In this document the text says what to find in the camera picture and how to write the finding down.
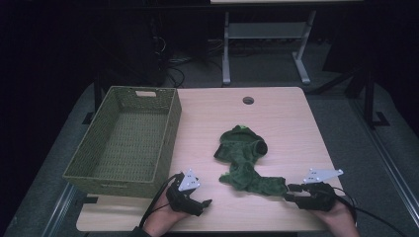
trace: wooden table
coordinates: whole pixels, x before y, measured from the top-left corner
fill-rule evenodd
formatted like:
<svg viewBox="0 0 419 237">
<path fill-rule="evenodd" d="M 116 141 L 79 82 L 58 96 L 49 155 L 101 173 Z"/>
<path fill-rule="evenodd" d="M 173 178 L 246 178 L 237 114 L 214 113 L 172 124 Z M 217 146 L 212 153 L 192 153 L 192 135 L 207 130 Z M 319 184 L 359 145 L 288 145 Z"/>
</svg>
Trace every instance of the wooden table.
<svg viewBox="0 0 419 237">
<path fill-rule="evenodd" d="M 268 153 L 255 170 L 264 177 L 284 177 L 301 184 L 309 168 L 335 169 L 299 88 L 180 89 L 182 116 L 170 176 L 189 168 L 201 187 L 197 201 L 212 199 L 200 216 L 187 218 L 173 231 L 311 231 L 325 227 L 315 216 L 281 197 L 238 192 L 218 181 L 229 165 L 213 154 L 220 136 L 238 124 L 247 125 L 268 144 Z M 252 105 L 243 103 L 251 97 Z M 342 188 L 339 179 L 327 183 Z M 77 221 L 80 231 L 130 231 L 138 225 L 151 200 L 135 197 L 98 197 L 85 203 Z"/>
</svg>

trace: hand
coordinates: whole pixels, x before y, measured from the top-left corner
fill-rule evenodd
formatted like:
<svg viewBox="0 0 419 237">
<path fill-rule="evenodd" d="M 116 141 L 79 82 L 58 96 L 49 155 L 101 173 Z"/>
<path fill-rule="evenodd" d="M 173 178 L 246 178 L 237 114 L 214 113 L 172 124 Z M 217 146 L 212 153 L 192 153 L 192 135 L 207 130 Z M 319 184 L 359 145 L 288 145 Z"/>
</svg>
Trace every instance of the hand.
<svg viewBox="0 0 419 237">
<path fill-rule="evenodd" d="M 166 197 L 167 189 L 168 188 L 166 188 L 166 190 L 157 200 L 157 203 L 154 205 L 153 209 L 164 205 L 166 206 L 152 212 L 142 227 L 142 229 L 152 237 L 158 237 L 165 234 L 177 222 L 190 216 L 188 213 L 172 210 L 172 207 L 168 205 L 169 200 Z"/>
<path fill-rule="evenodd" d="M 338 200 L 329 211 L 309 210 L 309 212 L 320 218 L 335 237 L 360 236 L 348 206 Z"/>
</svg>

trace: green woven basket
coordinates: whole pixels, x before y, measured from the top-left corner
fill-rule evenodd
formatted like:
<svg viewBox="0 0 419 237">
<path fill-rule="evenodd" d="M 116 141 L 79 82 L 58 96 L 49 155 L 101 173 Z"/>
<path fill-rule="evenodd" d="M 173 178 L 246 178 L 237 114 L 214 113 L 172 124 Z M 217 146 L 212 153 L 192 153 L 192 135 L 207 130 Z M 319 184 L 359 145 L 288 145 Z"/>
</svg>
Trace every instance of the green woven basket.
<svg viewBox="0 0 419 237">
<path fill-rule="evenodd" d="M 176 89 L 111 87 L 63 178 L 89 194 L 153 198 L 169 176 L 181 112 Z"/>
</svg>

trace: metal frame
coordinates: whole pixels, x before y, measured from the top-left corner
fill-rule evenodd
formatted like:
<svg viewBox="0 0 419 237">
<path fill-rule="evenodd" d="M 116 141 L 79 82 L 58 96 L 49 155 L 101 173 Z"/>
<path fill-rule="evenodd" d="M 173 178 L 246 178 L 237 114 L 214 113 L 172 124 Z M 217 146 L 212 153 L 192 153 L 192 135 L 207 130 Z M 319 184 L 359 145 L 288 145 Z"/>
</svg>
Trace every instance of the metal frame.
<svg viewBox="0 0 419 237">
<path fill-rule="evenodd" d="M 298 70 L 301 82 L 310 84 L 302 55 L 310 36 L 316 11 L 311 11 L 306 22 L 293 23 L 230 23 L 229 13 L 225 12 L 224 22 L 224 54 L 222 56 L 222 84 L 231 83 L 230 66 L 228 59 L 229 39 L 301 39 L 298 51 L 293 52 L 293 61 Z"/>
</svg>

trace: green cloth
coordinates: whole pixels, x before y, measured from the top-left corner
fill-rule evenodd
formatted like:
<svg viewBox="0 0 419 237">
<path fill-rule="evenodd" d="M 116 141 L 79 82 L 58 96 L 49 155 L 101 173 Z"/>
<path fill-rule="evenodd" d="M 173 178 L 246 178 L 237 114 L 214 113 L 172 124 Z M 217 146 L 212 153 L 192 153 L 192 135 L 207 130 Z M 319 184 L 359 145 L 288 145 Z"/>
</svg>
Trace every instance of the green cloth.
<svg viewBox="0 0 419 237">
<path fill-rule="evenodd" d="M 219 181 L 230 184 L 238 191 L 263 196 L 282 197 L 287 192 L 286 180 L 282 177 L 261 177 L 254 169 L 259 158 L 266 155 L 265 140 L 249 127 L 237 125 L 219 139 L 220 145 L 213 155 L 217 160 L 231 163 L 229 172 Z"/>
</svg>

